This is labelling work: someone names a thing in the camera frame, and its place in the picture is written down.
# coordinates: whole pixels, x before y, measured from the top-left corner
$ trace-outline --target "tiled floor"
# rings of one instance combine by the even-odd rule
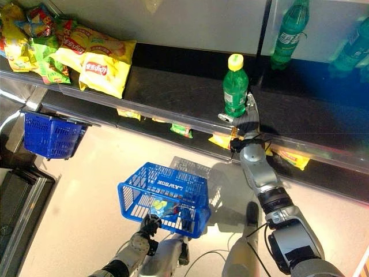
[[[101,268],[139,226],[120,213],[118,182],[147,161],[169,166],[174,156],[211,167],[217,174],[209,185],[212,189],[219,185],[218,196],[228,208],[224,217],[212,218],[205,235],[190,242],[191,260],[212,249],[226,249],[229,236],[242,228],[237,215],[253,198],[239,166],[134,133],[93,127],[88,129],[73,158],[38,160],[40,168],[59,181],[20,276],[88,276]],[[297,184],[287,184],[287,191],[321,240],[326,259],[346,276],[352,276],[369,243],[368,207]],[[160,230],[156,239],[167,234]],[[231,245],[239,236],[237,233],[232,237]],[[285,276],[267,254],[262,232],[259,254],[272,276]],[[188,277],[221,276],[222,268],[221,258],[209,254],[199,260]],[[187,269],[178,268],[175,275],[182,277]]]

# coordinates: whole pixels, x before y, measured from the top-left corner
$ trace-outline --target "plastic bottle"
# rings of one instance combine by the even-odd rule
[[[369,65],[365,66],[360,71],[360,82],[369,83]]]
[[[331,77],[344,78],[369,54],[369,17],[349,38],[339,56],[329,65]]]
[[[244,113],[248,77],[243,70],[243,56],[232,54],[228,58],[229,71],[223,80],[225,113],[239,117]]]
[[[309,0],[295,0],[282,20],[274,54],[272,69],[283,70],[291,60],[300,35],[309,21]]]

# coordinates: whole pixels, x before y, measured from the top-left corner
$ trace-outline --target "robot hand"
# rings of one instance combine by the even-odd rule
[[[153,256],[158,243],[151,239],[161,226],[161,220],[147,215],[141,228],[130,239],[128,246],[119,251],[103,269],[89,277],[129,277],[144,261],[146,255]]]

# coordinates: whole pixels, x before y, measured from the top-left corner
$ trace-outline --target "blue shopping basket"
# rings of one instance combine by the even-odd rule
[[[118,185],[121,212],[141,222],[154,201],[164,201],[175,212],[161,217],[161,228],[198,238],[210,217],[206,179],[158,164],[145,163]]]
[[[47,159],[68,159],[85,124],[33,111],[24,113],[24,148]]]

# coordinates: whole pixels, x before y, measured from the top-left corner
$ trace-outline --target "green bottle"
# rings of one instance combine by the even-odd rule
[[[309,0],[295,0],[282,20],[276,48],[271,58],[273,70],[283,70],[287,67],[308,21]]]
[[[225,113],[239,117],[244,113],[248,77],[243,70],[243,56],[232,54],[228,58],[229,71],[223,80]]]

